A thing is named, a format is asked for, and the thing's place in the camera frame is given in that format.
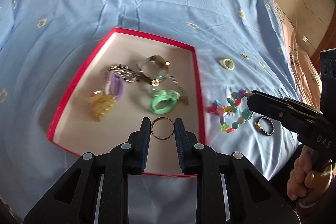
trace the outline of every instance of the silver screw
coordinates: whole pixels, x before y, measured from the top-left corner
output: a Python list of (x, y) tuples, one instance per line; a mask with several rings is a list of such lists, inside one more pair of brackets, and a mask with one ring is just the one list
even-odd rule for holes
[(124, 150), (130, 149), (132, 147), (132, 145), (130, 143), (123, 143), (121, 145), (121, 148)]
[(92, 159), (92, 154), (91, 153), (85, 153), (83, 155), (83, 160), (89, 160), (89, 159)]
[(240, 160), (243, 158), (243, 154), (241, 152), (234, 152), (233, 157), (237, 160)]
[(198, 150), (202, 150), (204, 148), (204, 145), (201, 143), (195, 143), (194, 148), (198, 149)]

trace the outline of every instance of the black and white beaded bracelet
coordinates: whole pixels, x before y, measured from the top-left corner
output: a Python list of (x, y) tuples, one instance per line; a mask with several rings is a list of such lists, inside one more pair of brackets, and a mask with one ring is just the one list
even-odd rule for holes
[[(259, 123), (261, 120), (265, 120), (266, 122), (269, 123), (269, 126), (270, 126), (270, 128), (271, 128), (271, 132), (267, 132), (266, 130), (264, 130), (264, 129), (261, 127), (261, 125), (260, 125), (260, 123)], [(273, 124), (273, 122), (272, 122), (268, 117), (266, 117), (266, 116), (261, 116), (261, 117), (259, 117), (258, 119), (256, 119), (254, 125), (255, 125), (255, 128), (256, 128), (259, 132), (261, 132), (262, 134), (264, 134), (264, 135), (266, 135), (266, 136), (272, 136), (273, 133), (274, 133), (274, 124)]]

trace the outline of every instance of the blue fabric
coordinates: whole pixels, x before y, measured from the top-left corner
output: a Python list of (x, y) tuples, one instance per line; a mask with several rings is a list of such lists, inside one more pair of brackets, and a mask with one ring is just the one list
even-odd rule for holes
[[(46, 131), (72, 77), (113, 27), (194, 46), (205, 105), (226, 104), (241, 88), (300, 100), (271, 0), (0, 0), (0, 7), (0, 194), (21, 217), (76, 160)], [(233, 71), (221, 67), (223, 58)], [(267, 179), (298, 145), (278, 122), (273, 136), (258, 133), (256, 114), (230, 134), (220, 132), (218, 116), (205, 117), (208, 144), (242, 152)], [(130, 177), (130, 219), (194, 223), (195, 191), (194, 178)]]

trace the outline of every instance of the hand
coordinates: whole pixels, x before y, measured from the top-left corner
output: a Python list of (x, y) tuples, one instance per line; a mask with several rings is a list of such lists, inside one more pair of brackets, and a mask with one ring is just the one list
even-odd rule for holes
[(287, 195), (291, 200), (307, 196), (305, 204), (312, 204), (328, 190), (332, 178), (332, 166), (328, 166), (322, 173), (311, 170), (312, 160), (309, 154), (311, 148), (304, 146), (301, 155), (294, 163), (287, 182)]

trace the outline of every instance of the green bracelet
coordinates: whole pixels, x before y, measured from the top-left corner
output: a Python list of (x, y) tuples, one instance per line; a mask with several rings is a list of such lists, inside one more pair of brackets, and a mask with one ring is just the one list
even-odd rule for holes
[[(175, 90), (159, 90), (151, 101), (151, 110), (154, 114), (165, 114), (172, 111), (180, 98), (180, 94)], [(164, 108), (157, 109), (160, 102), (169, 102)]]

